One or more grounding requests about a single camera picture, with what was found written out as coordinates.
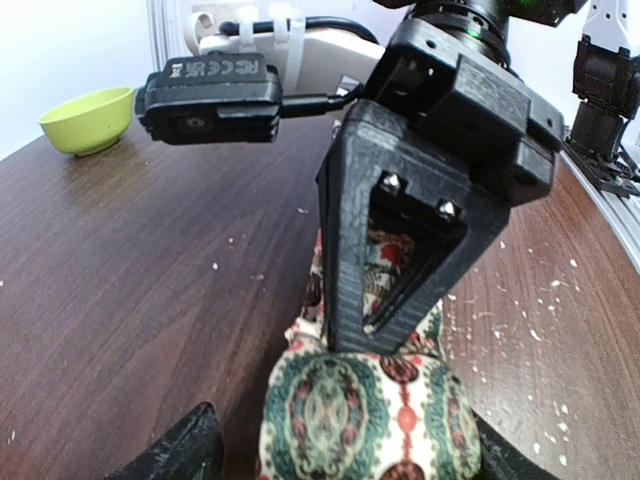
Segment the front aluminium rail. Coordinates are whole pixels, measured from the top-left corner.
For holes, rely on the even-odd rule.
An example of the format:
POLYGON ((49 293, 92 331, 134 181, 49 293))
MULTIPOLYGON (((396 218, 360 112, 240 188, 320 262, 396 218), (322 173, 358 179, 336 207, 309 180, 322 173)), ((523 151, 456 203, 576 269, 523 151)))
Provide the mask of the front aluminium rail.
POLYGON ((639 271, 639 198, 620 198, 609 192, 598 191, 578 168, 568 147, 564 148, 561 157, 609 223, 636 271, 639 271))

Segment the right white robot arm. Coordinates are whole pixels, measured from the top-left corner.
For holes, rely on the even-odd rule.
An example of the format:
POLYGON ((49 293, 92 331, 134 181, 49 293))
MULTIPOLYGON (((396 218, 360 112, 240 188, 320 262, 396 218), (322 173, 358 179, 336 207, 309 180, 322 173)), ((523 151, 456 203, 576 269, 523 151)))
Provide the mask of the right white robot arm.
POLYGON ((324 324, 333 352, 396 352, 508 224, 547 196, 566 147, 612 154, 639 104, 635 1, 392 1, 387 44, 357 22, 285 3, 195 12, 187 55, 136 112, 172 145, 270 143, 284 119, 340 124, 316 178, 324 324), (589 12, 576 130, 511 67, 509 22, 549 32, 589 12))

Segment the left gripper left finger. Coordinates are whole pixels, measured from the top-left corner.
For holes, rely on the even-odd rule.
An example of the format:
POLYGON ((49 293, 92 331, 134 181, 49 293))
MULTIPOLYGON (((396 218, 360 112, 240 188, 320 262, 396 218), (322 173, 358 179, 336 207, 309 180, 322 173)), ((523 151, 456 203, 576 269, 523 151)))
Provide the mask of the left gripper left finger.
POLYGON ((158 440, 117 470, 118 479, 221 479, 224 444, 209 402, 196 405, 158 440))

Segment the floral paisley tie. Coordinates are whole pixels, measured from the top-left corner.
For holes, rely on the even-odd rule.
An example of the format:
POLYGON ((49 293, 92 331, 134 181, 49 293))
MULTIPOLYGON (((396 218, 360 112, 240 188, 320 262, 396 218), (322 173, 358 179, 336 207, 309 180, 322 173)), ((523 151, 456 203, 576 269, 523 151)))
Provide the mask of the floral paisley tie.
POLYGON ((434 305, 399 351, 332 353, 324 331, 322 257, 268 381, 260 479, 471 479, 476 422, 441 347, 434 305))

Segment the lime green bowl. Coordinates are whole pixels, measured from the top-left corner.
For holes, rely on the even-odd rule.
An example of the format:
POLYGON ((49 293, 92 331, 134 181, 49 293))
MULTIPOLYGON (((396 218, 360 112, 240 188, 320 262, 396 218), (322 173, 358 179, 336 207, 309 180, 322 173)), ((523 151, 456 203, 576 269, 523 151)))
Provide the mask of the lime green bowl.
POLYGON ((39 119, 60 153, 85 157, 116 144, 133 116, 134 89, 110 88, 69 100, 39 119))

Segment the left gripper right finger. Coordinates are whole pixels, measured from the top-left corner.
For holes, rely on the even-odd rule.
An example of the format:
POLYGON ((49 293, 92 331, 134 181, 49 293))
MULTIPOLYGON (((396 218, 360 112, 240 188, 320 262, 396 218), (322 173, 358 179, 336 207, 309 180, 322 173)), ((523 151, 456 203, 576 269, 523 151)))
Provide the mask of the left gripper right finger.
POLYGON ((480 480, 553 480, 553 475, 536 465, 507 441, 481 416, 474 415, 481 444, 480 480))

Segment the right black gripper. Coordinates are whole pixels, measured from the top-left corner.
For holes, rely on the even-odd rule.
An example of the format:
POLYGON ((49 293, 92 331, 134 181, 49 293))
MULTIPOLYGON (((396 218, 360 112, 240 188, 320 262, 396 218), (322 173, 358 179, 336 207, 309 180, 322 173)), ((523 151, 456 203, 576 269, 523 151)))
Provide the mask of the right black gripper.
POLYGON ((507 226, 510 206, 487 190, 513 205, 550 193, 563 117, 509 61, 483 17, 398 25, 365 89, 387 109, 355 103, 317 176, 331 351, 400 348, 507 226), (367 307, 376 242, 396 243, 400 266, 367 307))

